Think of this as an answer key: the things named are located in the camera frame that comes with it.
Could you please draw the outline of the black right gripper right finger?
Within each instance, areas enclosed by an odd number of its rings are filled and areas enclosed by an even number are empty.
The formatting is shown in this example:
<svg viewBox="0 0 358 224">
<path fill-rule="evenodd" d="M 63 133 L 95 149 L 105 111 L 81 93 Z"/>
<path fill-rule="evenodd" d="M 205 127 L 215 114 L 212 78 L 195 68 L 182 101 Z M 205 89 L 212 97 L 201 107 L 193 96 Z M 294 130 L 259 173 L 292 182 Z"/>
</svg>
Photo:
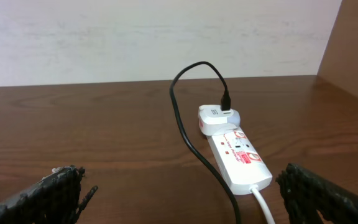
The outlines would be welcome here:
<svg viewBox="0 0 358 224">
<path fill-rule="evenodd" d="M 358 195 L 310 170 L 289 163 L 275 181 L 291 224 L 358 223 Z"/>
</svg>

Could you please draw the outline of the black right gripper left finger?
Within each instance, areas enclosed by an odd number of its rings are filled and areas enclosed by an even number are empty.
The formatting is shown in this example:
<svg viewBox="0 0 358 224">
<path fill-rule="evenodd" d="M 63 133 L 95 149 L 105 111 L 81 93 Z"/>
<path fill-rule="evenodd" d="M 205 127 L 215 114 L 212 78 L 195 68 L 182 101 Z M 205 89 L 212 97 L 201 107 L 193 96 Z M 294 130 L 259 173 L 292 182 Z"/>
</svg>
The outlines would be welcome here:
<svg viewBox="0 0 358 224">
<path fill-rule="evenodd" d="M 50 175 L 0 202 L 0 224 L 76 223 L 98 190 L 95 185 L 80 198 L 84 176 L 83 167 L 53 168 Z"/>
</svg>

